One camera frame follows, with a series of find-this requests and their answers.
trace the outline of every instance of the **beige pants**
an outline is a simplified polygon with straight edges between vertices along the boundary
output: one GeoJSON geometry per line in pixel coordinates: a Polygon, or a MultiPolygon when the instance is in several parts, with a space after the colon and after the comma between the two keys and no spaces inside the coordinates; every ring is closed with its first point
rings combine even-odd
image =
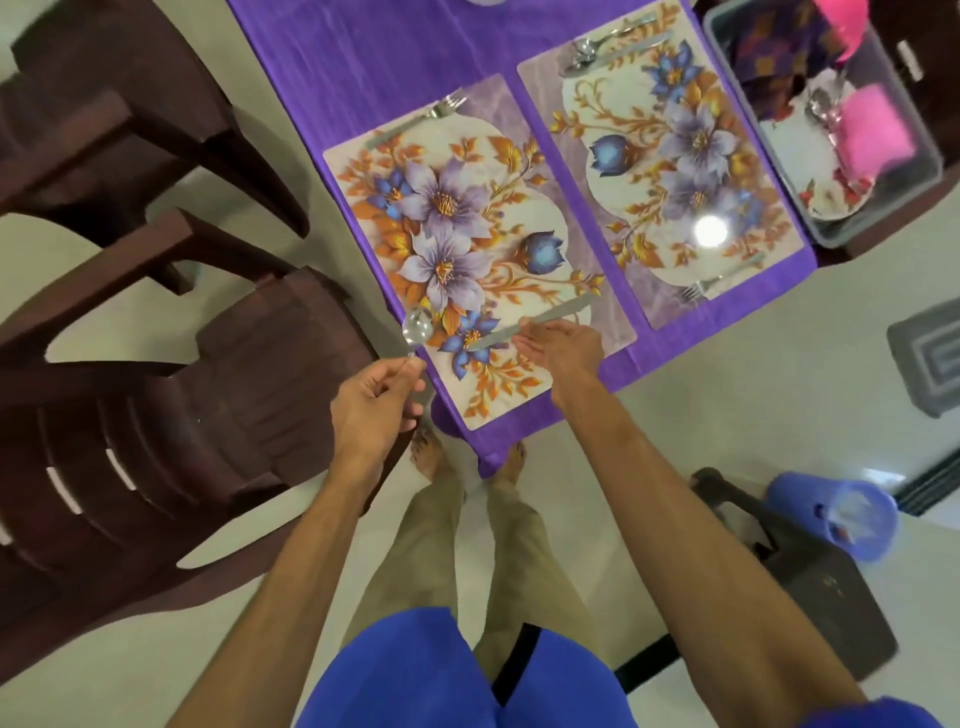
{"type": "MultiPolygon", "coordinates": [[[[444,470],[417,493],[394,544],[364,592],[342,646],[367,627],[415,607],[448,607],[457,617],[453,541],[464,490],[444,470]]],[[[543,518],[513,485],[494,480],[487,511],[495,541],[487,623],[473,654],[492,682],[524,622],[544,627],[597,654],[596,627],[547,542],[543,518]]]]}

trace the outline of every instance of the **pink container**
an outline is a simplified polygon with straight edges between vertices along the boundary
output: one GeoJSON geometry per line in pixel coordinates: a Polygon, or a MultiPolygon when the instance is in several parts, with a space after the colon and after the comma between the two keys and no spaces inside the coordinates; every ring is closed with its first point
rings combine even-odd
{"type": "Polygon", "coordinates": [[[841,103],[837,153],[855,180],[874,178],[917,154],[910,131],[882,85],[859,88],[841,103]]]}
{"type": "Polygon", "coordinates": [[[814,0],[814,2],[846,44],[847,50],[839,59],[846,61],[856,53],[856,49],[863,42],[863,34],[867,32],[870,16],[867,0],[814,0]]]}

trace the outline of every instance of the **white tile floor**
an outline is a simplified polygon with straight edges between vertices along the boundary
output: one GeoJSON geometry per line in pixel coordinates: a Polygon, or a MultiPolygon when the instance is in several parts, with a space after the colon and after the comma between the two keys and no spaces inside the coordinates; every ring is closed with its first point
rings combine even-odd
{"type": "MultiPolygon", "coordinates": [[[[49,2],[7,0],[0,10],[0,40],[15,37],[49,2]]],[[[354,312],[377,347],[396,351],[396,327],[376,284],[224,0],[157,2],[244,112],[241,123],[250,139],[308,206],[313,232],[306,241],[298,240],[269,213],[206,174],[192,176],[157,207],[183,206],[339,279],[353,294],[354,312]]],[[[0,71],[3,63],[0,53],[0,71]]],[[[919,473],[957,447],[960,410],[930,420],[912,407],[884,332],[889,324],[957,295],[960,247],[953,211],[958,202],[960,193],[867,257],[818,272],[779,301],[629,387],[621,398],[684,474],[712,465],[736,479],[762,483],[786,469],[840,476],[862,476],[868,469],[919,473]]],[[[44,223],[17,216],[0,219],[0,316],[94,252],[86,241],[44,223]]],[[[53,358],[189,361],[199,325],[246,290],[245,283],[207,268],[199,271],[197,290],[180,299],[151,281],[140,282],[69,329],[54,345],[53,358]]],[[[551,427],[528,445],[521,489],[543,513],[558,559],[598,617],[610,658],[626,658],[661,634],[660,619],[569,428],[551,427]]],[[[458,464],[471,473],[468,451],[460,447],[456,452],[458,464]]],[[[311,685],[332,658],[406,502],[423,483],[403,463],[361,521],[311,685]]],[[[319,479],[304,484],[232,523],[182,565],[206,563],[269,532],[300,512],[318,487],[319,479]]],[[[875,590],[888,594],[889,603],[881,604],[896,614],[898,634],[903,625],[913,641],[904,644],[909,659],[895,661],[881,682],[886,690],[900,686],[907,697],[940,699],[942,713],[960,715],[960,703],[946,691],[932,692],[936,681],[909,683],[903,677],[913,667],[948,669],[947,662],[930,653],[943,644],[937,630],[956,632],[944,621],[957,610],[943,605],[957,606],[960,595],[940,578],[950,568],[946,551],[956,553],[960,535],[940,530],[911,522],[906,529],[910,539],[904,539],[909,546],[901,548],[896,568],[881,566],[871,573],[875,590]],[[910,572],[911,558],[926,564],[923,578],[903,576],[910,572]],[[907,595],[927,588],[939,590],[939,606],[921,613],[916,598],[907,595]],[[947,596],[952,601],[945,601],[947,596]],[[922,634],[918,620],[926,630],[922,634]]],[[[480,633],[492,568],[482,493],[465,506],[457,547],[461,625],[473,641],[480,633]]],[[[85,635],[0,688],[0,723],[162,725],[255,587],[251,583],[186,612],[130,619],[85,635]]],[[[682,666],[664,673],[631,702],[646,725],[667,719],[693,725],[705,719],[682,666]]]]}

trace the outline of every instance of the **finger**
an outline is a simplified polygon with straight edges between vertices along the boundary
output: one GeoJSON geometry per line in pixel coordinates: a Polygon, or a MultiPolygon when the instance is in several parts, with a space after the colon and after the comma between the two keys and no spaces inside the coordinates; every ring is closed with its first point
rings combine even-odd
{"type": "Polygon", "coordinates": [[[414,419],[423,415],[423,405],[419,402],[408,401],[403,405],[403,416],[407,419],[414,419]]]}
{"type": "Polygon", "coordinates": [[[525,341],[522,341],[522,340],[516,341],[515,345],[516,345],[516,351],[518,353],[522,354],[523,356],[526,356],[534,364],[538,364],[538,365],[541,364],[543,359],[543,350],[534,349],[533,347],[531,347],[529,344],[527,344],[525,341]]]}
{"type": "Polygon", "coordinates": [[[527,347],[527,349],[533,349],[533,350],[535,350],[535,351],[537,351],[537,352],[542,352],[542,351],[543,351],[543,346],[542,346],[542,345],[538,344],[536,341],[534,341],[533,339],[531,339],[529,336],[524,336],[522,333],[518,333],[518,334],[515,334],[514,336],[512,336],[512,337],[511,337],[511,341],[513,342],[513,344],[514,344],[515,347],[519,347],[519,346],[522,345],[522,346],[527,347]]]}
{"type": "Polygon", "coordinates": [[[417,386],[417,382],[420,381],[420,375],[425,368],[426,362],[422,359],[408,358],[391,378],[387,391],[379,398],[393,402],[402,409],[403,404],[414,391],[414,387],[417,386]]]}
{"type": "Polygon", "coordinates": [[[407,356],[395,359],[380,359],[379,361],[374,361],[373,364],[366,369],[353,375],[349,379],[349,382],[369,392],[372,397],[377,397],[380,392],[383,391],[386,380],[396,376],[409,361],[418,361],[421,365],[425,366],[422,359],[407,356]]]}
{"type": "Polygon", "coordinates": [[[572,321],[568,321],[567,319],[554,319],[553,321],[548,321],[543,324],[543,327],[551,331],[569,334],[580,328],[580,325],[574,324],[572,321]]]}
{"type": "Polygon", "coordinates": [[[542,345],[549,344],[566,336],[563,331],[549,328],[545,324],[536,324],[529,320],[520,325],[520,333],[533,339],[535,343],[542,345]]]}

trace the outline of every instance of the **floral placemat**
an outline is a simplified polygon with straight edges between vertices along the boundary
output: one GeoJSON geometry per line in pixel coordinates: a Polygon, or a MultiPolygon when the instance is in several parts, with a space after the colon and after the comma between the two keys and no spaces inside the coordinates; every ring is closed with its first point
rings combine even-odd
{"type": "Polygon", "coordinates": [[[698,304],[682,304],[680,287],[767,254],[711,289],[714,298],[804,242],[681,5],[648,5],[585,35],[651,11],[656,23],[603,52],[670,33],[658,48],[565,79],[568,43],[518,70],[647,320],[661,328],[698,304]],[[705,214],[728,221],[722,246],[697,244],[693,222],[705,214]]]}
{"type": "Polygon", "coordinates": [[[468,101],[447,118],[369,152],[373,130],[324,160],[366,235],[361,245],[376,254],[381,285],[407,310],[422,303],[433,311],[427,353],[476,429],[552,382],[509,343],[468,352],[469,343],[588,292],[600,298],[577,316],[600,331],[606,354],[636,332],[503,78],[465,92],[468,101]]]}

